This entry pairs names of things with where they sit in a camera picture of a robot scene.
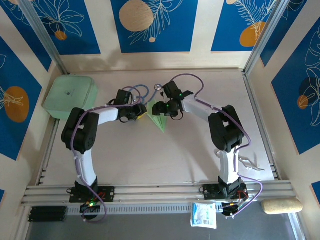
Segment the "white packet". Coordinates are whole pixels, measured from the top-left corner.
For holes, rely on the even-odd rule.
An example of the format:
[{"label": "white packet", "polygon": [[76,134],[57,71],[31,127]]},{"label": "white packet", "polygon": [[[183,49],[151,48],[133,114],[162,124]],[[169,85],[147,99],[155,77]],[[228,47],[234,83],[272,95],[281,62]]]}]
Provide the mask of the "white packet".
[{"label": "white packet", "polygon": [[217,229],[217,210],[215,203],[192,204],[191,226]]}]

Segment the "beige circle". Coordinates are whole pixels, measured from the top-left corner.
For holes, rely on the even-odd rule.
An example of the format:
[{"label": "beige circle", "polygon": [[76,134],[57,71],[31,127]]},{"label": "beige circle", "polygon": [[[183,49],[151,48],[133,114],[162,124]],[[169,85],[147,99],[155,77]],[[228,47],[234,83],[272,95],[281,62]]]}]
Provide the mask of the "beige circle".
[{"label": "beige circle", "polygon": [[15,5],[18,5],[19,4],[19,2],[18,2],[18,0],[8,0],[10,3],[13,3],[13,4],[15,4]]},{"label": "beige circle", "polygon": [[226,3],[229,5],[232,5],[236,2],[237,0],[226,0]]},{"label": "beige circle", "polygon": [[120,9],[119,17],[124,28],[131,32],[144,31],[154,22],[151,8],[141,0],[127,1]]},{"label": "beige circle", "polygon": [[156,42],[156,39],[155,39],[154,37],[150,37],[150,38],[149,38],[149,42],[150,42],[150,43],[154,43],[154,42]]}]

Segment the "green plastic container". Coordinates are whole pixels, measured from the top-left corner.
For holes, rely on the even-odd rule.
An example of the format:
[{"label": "green plastic container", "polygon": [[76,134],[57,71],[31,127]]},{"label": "green plastic container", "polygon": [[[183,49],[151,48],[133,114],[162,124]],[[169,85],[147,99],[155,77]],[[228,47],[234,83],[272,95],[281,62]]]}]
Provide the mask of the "green plastic container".
[{"label": "green plastic container", "polygon": [[91,77],[63,75],[54,81],[43,107],[53,118],[67,120],[73,108],[92,108],[97,94]]}]

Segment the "beige sponge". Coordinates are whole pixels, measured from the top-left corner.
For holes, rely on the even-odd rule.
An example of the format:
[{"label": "beige sponge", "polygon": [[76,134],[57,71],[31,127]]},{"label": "beige sponge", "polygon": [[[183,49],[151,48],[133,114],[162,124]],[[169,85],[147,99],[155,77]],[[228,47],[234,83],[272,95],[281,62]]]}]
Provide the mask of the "beige sponge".
[{"label": "beige sponge", "polygon": [[301,212],[302,203],[294,198],[268,199],[262,201],[262,209],[266,214],[294,214]]}]

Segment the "gray floor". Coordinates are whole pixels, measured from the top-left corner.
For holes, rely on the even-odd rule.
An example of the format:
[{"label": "gray floor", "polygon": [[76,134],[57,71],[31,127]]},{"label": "gray floor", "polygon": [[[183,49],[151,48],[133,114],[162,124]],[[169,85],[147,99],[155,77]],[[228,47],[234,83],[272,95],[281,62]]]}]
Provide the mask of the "gray floor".
[{"label": "gray floor", "polygon": [[80,216],[31,223],[28,240],[293,240],[289,218],[267,215],[258,202],[235,219],[217,215],[217,229],[191,227],[190,214],[110,215],[101,224]]}]

